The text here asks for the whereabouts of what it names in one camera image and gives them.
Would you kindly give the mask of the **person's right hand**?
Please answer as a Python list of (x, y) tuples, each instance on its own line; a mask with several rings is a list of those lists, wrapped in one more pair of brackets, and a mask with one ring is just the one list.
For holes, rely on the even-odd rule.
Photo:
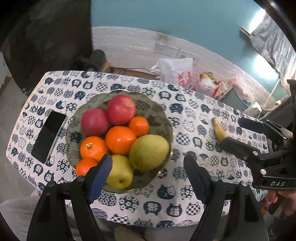
[(287, 191), (273, 191), (268, 190), (267, 196), (266, 196), (266, 205), (270, 206), (271, 204), (274, 204), (278, 201), (280, 197), (283, 197), (281, 206), (282, 211), (285, 215), (290, 216), (295, 213), (296, 209), (296, 193), (295, 190), (287, 190)]

